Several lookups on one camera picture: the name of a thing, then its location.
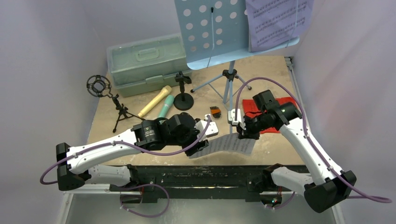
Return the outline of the white sheet music page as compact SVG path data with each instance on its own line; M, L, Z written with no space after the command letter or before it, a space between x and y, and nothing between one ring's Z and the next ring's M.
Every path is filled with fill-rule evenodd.
M216 152L231 152L250 155L253 151L256 140L239 139L237 133L227 134L209 141L209 145L189 156L189 159L196 159Z

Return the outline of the red sheet music page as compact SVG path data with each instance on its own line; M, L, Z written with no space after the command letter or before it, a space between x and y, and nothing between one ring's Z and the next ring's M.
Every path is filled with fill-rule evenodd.
M292 97L276 98L276 100L281 105L285 104L285 103L292 103L296 108L298 108L296 101ZM245 115L247 115L250 118L253 118L253 117L261 114L260 110L257 108L257 106L255 105L255 102L252 99L243 99L242 107L243 107L243 111L244 111ZM260 134L266 134L266 133L280 133L280 132L277 131L273 127L265 129L263 131L260 131Z

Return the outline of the black round-base microphone stand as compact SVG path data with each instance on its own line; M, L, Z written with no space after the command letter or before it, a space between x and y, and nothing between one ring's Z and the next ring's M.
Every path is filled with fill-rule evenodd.
M194 105L193 97L185 92L185 84L191 84L192 80L189 76L185 76L179 71L175 76L175 81L179 83L180 93L174 97L174 106L180 111L187 111Z

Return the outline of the mint green microphone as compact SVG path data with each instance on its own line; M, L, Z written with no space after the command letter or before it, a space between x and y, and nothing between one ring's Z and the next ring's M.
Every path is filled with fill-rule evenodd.
M169 109L173 106L174 103L174 96L173 95L168 95L164 101L164 104L158 114L158 118L165 118Z

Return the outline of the cream yellow microphone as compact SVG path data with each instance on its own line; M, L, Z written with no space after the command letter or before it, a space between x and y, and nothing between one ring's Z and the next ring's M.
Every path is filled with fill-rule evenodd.
M166 98L172 92L172 88L167 85L161 89L161 91L138 113L139 118L143 118L148 112L150 112L156 105L158 105L164 98Z

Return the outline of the lavender sheet music page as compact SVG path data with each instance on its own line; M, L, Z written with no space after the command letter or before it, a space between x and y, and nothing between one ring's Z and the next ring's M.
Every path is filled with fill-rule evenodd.
M313 0L247 0L249 51L295 45L310 26Z

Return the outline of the light blue music stand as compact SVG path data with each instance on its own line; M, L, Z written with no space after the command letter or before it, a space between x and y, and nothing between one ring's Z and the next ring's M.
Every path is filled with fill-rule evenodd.
M227 111L238 109L233 100L241 89L233 88L233 80L240 78L235 70L239 59L270 51L249 51L249 29L246 0L176 0L175 7L186 53L187 66L200 70L229 63L221 73L226 78L221 94Z

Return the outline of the black tripod microphone stand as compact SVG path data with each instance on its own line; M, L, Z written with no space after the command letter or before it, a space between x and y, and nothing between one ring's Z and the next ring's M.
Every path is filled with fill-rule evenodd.
M101 75L93 75L89 77L86 81L86 88L87 91L90 93L90 95L96 98L107 97L110 98L114 103L115 110L118 111L118 118L113 128L113 133L117 131L117 126L120 121L127 120L130 118L138 118L141 121L145 120L135 114L130 113L128 111L128 108L124 104L119 102L118 100L119 94L113 95L111 93L112 86L110 80L107 77Z

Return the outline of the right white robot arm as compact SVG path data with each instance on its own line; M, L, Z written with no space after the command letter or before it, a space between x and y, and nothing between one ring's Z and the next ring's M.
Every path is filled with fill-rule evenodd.
M273 190L285 187L304 196L307 204L317 213L345 200L356 183L352 171L343 171L321 146L314 147L314 137L304 124L303 116L292 102L279 103L270 90L253 97L259 114L251 118L239 109L228 113L228 120L237 127L239 139L258 140L260 132L274 128L294 147L309 174L304 175L281 164L267 167L254 188Z

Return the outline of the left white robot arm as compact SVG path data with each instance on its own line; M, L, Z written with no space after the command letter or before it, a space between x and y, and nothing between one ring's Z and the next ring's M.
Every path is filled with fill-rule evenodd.
M208 138L218 133L210 115L200 120L183 112L169 119L144 120L116 136L88 145L72 147L61 143L56 146L57 185L59 190L68 191L85 184L104 183L133 191L139 186L139 178L131 165L103 163L139 153L170 156L161 152L166 146L179 146L181 152L192 156L207 147Z

